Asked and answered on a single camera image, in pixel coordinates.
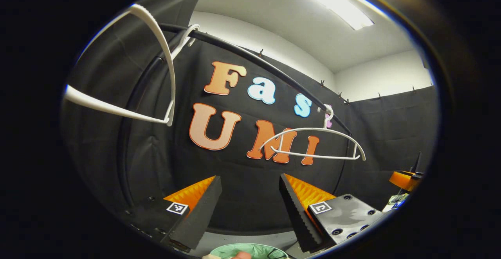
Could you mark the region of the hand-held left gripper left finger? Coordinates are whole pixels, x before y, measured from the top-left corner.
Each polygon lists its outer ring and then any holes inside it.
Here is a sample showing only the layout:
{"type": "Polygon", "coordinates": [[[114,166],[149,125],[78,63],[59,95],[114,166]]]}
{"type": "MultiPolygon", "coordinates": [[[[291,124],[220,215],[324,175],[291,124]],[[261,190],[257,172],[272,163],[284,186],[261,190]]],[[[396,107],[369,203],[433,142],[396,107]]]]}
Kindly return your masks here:
{"type": "Polygon", "coordinates": [[[222,192],[221,177],[206,178],[168,196],[149,196],[124,211],[124,222],[163,248],[197,248],[222,192]]]}

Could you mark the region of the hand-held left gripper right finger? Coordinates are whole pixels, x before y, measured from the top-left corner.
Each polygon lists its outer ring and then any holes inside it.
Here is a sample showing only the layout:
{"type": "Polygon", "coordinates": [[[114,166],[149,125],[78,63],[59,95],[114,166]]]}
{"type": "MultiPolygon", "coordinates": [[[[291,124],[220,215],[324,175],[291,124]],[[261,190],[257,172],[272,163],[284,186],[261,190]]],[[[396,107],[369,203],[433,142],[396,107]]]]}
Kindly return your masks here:
{"type": "Polygon", "coordinates": [[[334,196],[285,173],[279,177],[279,191],[302,252],[339,245],[383,216],[352,194],[334,196]]]}

